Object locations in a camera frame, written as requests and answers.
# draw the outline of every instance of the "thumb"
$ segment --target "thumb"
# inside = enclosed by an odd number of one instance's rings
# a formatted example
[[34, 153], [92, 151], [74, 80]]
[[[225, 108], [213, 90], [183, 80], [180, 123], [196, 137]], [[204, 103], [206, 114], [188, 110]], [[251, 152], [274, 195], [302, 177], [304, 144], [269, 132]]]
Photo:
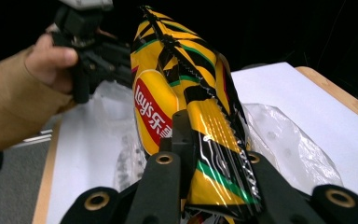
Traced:
[[75, 65], [78, 60], [76, 51], [66, 47], [50, 48], [45, 52], [46, 60], [41, 60], [41, 63], [45, 63], [45, 66], [54, 64], [58, 68], [66, 68]]

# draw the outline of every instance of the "gray carpet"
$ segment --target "gray carpet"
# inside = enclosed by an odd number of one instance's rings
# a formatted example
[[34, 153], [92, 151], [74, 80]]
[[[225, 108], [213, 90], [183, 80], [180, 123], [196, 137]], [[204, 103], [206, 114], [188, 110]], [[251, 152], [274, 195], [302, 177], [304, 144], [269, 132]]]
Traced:
[[[55, 119], [43, 130], [51, 129]], [[30, 224], [34, 218], [49, 141], [4, 152], [0, 170], [0, 224]]]

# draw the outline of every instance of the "brass grommet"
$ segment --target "brass grommet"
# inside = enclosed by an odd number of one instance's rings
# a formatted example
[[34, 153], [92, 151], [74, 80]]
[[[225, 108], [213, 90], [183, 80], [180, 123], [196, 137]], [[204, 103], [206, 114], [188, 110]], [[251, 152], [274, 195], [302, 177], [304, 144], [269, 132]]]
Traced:
[[109, 198], [109, 195], [103, 191], [92, 193], [84, 202], [84, 207], [89, 211], [99, 210], [107, 205]]
[[[337, 199], [335, 197], [335, 195], [339, 195], [339, 196], [343, 197], [345, 199], [345, 201]], [[351, 195], [347, 194], [346, 192], [344, 192], [342, 190], [329, 189], [326, 191], [326, 197], [330, 202], [335, 203], [336, 205], [341, 206], [341, 207], [351, 208], [351, 207], [354, 207], [356, 204], [356, 202], [351, 197]]]
[[169, 164], [173, 161], [173, 157], [169, 154], [162, 154], [162, 155], [159, 155], [157, 158], [156, 158], [156, 161], [159, 163], [159, 164]]
[[248, 152], [248, 156], [250, 157], [250, 158], [249, 158], [249, 161], [250, 161], [251, 163], [258, 163], [258, 162], [260, 162], [260, 158], [259, 158], [258, 156], [256, 156], [254, 153]]

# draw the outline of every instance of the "wooden table edge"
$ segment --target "wooden table edge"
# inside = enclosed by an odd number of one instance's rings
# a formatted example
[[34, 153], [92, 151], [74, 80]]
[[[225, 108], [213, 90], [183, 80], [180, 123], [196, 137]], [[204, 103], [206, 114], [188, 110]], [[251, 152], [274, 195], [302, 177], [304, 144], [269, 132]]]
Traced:
[[330, 95], [344, 104], [347, 108], [358, 115], [358, 99], [342, 90], [339, 86], [322, 76], [314, 69], [307, 66], [296, 67], [296, 70], [314, 82], [316, 85], [327, 91]]
[[57, 153], [57, 144], [61, 121], [61, 119], [58, 119], [53, 127], [53, 135], [51, 137], [51, 141], [48, 147], [48, 155], [45, 161], [45, 169], [43, 171], [39, 194], [37, 196], [36, 207], [34, 210], [34, 224], [41, 224], [47, 222], [48, 204], [50, 201], [51, 185], [53, 181], [54, 164]]

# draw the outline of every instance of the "lay's logo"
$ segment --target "lay's logo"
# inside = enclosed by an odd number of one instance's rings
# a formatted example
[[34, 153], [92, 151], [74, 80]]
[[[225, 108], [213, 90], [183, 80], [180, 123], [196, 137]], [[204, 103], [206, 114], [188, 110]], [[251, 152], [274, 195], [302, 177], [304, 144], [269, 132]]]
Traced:
[[159, 82], [160, 78], [156, 77], [161, 74], [147, 71], [138, 76], [132, 86], [139, 134], [150, 155], [158, 152], [160, 138], [172, 137], [172, 115], [177, 111], [172, 89], [167, 88], [165, 79]]

